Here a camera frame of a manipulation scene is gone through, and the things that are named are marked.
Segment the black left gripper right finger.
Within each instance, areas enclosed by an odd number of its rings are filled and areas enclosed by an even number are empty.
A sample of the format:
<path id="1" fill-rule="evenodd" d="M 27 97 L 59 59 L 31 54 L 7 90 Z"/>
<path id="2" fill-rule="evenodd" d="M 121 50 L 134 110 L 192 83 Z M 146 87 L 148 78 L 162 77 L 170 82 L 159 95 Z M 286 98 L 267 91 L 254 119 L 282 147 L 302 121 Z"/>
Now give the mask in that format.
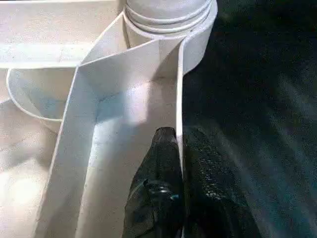
<path id="1" fill-rule="evenodd" d="M 183 130 L 183 171 L 188 237 L 260 237 L 230 163 L 218 143 L 197 127 Z"/>

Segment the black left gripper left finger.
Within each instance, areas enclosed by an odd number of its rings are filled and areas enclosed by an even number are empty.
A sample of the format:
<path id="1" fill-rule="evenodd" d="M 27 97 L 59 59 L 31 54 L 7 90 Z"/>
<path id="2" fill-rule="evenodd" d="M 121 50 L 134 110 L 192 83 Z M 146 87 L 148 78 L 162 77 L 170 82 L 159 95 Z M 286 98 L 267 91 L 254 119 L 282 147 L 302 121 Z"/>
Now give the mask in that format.
<path id="1" fill-rule="evenodd" d="M 124 238 L 179 238 L 184 223 L 183 177 L 176 132 L 155 131 L 130 185 L 124 210 Z"/>

